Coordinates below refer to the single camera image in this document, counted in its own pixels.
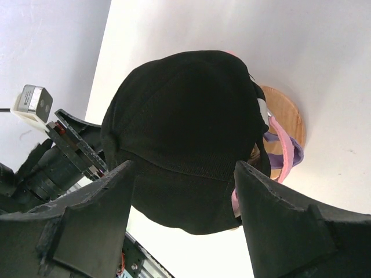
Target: pink fabric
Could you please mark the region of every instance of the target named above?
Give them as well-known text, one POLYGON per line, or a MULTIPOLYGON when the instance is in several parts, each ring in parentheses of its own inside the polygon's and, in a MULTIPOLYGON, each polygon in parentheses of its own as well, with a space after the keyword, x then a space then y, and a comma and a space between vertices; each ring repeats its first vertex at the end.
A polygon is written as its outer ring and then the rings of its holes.
POLYGON ((281 143, 282 146, 283 168, 277 178, 277 182, 282 183, 285 180, 285 178, 289 175, 294 164, 294 145, 291 142, 290 136, 277 122, 274 116, 269 117, 269 124, 277 132, 279 142, 281 143))
POLYGON ((239 204, 238 204, 236 189, 234 189, 232 192, 232 208, 233 208, 234 216, 239 217, 239 204))

